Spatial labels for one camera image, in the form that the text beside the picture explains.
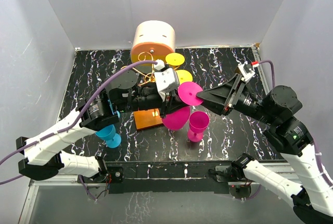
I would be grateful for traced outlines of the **blue wine glass front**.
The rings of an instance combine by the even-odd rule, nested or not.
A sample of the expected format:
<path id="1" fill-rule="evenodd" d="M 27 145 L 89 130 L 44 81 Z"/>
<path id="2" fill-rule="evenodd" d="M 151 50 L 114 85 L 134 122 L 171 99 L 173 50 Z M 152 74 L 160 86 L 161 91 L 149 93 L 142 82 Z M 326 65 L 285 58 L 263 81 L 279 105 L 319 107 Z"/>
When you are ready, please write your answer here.
<path id="1" fill-rule="evenodd" d="M 114 125 L 106 126 L 105 128 L 97 131 L 95 135 L 106 143 L 109 148 L 117 148 L 121 143 L 121 136 L 116 133 Z"/>

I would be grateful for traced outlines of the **magenta wine glass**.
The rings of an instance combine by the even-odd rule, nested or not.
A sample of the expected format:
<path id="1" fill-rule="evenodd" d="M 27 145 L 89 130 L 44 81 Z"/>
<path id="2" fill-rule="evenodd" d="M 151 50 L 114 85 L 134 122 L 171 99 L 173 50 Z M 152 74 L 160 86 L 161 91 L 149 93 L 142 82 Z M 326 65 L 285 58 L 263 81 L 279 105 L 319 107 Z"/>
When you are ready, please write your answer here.
<path id="1" fill-rule="evenodd" d="M 179 130 L 189 120 L 191 114 L 191 106 L 198 106 L 203 103 L 203 100 L 196 96 L 197 93 L 202 92 L 203 89 L 195 82 L 183 82 L 178 88 L 178 96 L 184 107 L 176 110 L 174 113 L 167 114 L 162 119 L 164 126 L 170 130 Z"/>
<path id="2" fill-rule="evenodd" d="M 200 142 L 203 138 L 203 133 L 210 123 L 209 116 L 203 111 L 196 111 L 189 117 L 189 130 L 187 137 L 192 142 Z"/>

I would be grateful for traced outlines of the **aluminium frame rail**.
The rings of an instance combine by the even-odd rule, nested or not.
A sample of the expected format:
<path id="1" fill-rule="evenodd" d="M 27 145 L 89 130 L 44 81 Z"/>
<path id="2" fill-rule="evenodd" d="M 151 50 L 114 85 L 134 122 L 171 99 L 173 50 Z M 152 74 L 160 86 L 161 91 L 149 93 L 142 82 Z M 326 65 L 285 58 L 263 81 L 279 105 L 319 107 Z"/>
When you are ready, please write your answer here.
<path id="1" fill-rule="evenodd" d="M 20 223 L 299 223 L 292 209 L 269 190 L 253 183 L 241 199 L 236 188 L 211 178 L 159 178 L 140 169 L 89 191 L 54 178 L 34 182 Z"/>

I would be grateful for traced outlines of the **orange wine glass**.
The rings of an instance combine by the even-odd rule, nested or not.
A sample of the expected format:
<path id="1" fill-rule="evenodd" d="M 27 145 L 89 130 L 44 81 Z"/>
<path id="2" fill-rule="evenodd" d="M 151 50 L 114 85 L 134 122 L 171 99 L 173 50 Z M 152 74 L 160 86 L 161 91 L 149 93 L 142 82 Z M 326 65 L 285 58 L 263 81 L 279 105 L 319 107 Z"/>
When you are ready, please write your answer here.
<path id="1" fill-rule="evenodd" d="M 178 76 L 180 84 L 182 84 L 184 82 L 192 82 L 193 81 L 192 74 L 187 70 L 176 70 L 176 74 Z"/>
<path id="2" fill-rule="evenodd" d="M 178 67 L 185 62 L 185 57 L 179 53 L 170 53 L 166 55 L 165 61 L 167 64 Z"/>

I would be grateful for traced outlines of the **wooden rack base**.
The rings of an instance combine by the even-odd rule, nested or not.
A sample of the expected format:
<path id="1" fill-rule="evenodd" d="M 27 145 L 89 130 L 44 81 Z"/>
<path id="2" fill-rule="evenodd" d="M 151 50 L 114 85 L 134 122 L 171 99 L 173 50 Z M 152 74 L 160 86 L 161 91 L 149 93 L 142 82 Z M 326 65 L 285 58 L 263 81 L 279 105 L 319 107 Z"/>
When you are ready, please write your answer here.
<path id="1" fill-rule="evenodd" d="M 137 130 L 145 130 L 163 125 L 158 109 L 135 111 L 133 116 Z"/>

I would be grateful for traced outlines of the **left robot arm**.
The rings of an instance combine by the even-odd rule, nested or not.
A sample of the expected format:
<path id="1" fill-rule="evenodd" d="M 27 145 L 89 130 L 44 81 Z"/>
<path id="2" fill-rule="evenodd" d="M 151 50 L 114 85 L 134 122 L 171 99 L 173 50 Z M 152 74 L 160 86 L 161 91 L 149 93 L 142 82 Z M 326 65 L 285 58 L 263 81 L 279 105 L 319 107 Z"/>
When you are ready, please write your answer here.
<path id="1" fill-rule="evenodd" d="M 137 74 L 124 68 L 54 126 L 32 138 L 19 137 L 17 150 L 24 155 L 18 163 L 19 174 L 36 181 L 57 174 L 105 180 L 108 170 L 101 157 L 79 156 L 64 149 L 90 135 L 108 140 L 111 126 L 119 122 L 122 112 L 159 109 L 165 116 L 184 106 L 177 94 L 180 82 L 173 69 L 155 71 L 153 77 L 154 82 L 138 85 Z"/>

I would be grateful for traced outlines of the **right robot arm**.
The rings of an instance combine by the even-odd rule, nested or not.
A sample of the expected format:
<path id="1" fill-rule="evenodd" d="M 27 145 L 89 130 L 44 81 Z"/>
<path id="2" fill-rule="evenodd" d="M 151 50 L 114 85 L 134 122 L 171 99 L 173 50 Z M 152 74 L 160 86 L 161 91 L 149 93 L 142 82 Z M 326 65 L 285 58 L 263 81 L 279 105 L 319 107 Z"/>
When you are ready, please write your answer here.
<path id="1" fill-rule="evenodd" d="M 299 178 L 292 182 L 243 153 L 222 172 L 243 181 L 255 181 L 287 202 L 304 223 L 332 223 L 332 179 L 324 168 L 318 147 L 295 114 L 302 108 L 295 91 L 274 87 L 258 98 L 240 75 L 197 93 L 203 106 L 218 115 L 235 110 L 267 125 L 268 142 L 289 163 Z"/>

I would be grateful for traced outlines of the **pink yellow cylinder box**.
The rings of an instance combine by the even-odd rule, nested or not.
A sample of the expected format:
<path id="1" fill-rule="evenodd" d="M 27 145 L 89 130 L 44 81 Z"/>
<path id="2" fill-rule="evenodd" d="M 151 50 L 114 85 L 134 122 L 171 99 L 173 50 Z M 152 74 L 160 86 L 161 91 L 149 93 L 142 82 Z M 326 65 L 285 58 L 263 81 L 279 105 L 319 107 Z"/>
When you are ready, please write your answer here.
<path id="1" fill-rule="evenodd" d="M 175 31 L 171 25 L 158 20 L 144 21 L 135 31 L 131 61 L 160 59 L 175 52 Z"/>

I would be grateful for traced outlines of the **black marble mat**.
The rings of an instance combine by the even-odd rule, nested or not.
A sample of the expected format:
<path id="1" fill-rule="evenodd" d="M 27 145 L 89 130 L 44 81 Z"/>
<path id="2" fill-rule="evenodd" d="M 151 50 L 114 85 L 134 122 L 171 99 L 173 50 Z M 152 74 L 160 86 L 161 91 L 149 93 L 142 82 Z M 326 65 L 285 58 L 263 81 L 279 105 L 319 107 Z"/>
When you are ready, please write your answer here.
<path id="1" fill-rule="evenodd" d="M 253 47 L 183 48 L 182 68 L 193 75 L 202 88 L 217 86 L 234 74 L 236 66 L 258 60 Z M 76 52 L 60 111 L 65 117 L 77 104 L 89 98 L 107 77 L 131 62 L 128 50 L 84 50 Z M 139 131 L 131 113 L 121 115 L 116 131 L 121 144 L 110 149 L 94 135 L 66 148 L 80 156 L 101 156 L 106 161 L 209 161 L 234 160 L 248 153 L 258 160 L 278 160 L 279 153 L 269 144 L 266 126 L 243 114 L 209 114 L 210 124 L 200 142 L 187 138 L 188 126 L 172 131 L 164 126 Z"/>

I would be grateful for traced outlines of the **orange wine glass front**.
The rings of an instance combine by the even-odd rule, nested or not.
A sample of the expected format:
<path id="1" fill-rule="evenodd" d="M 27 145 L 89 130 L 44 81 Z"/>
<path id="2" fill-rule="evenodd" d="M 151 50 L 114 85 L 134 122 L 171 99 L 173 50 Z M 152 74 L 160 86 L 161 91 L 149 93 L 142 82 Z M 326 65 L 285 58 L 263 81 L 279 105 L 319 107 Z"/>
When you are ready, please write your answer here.
<path id="1" fill-rule="evenodd" d="M 192 82 L 193 81 L 192 74 L 187 70 L 176 70 L 176 74 L 178 76 L 180 84 L 182 84 L 184 82 Z"/>

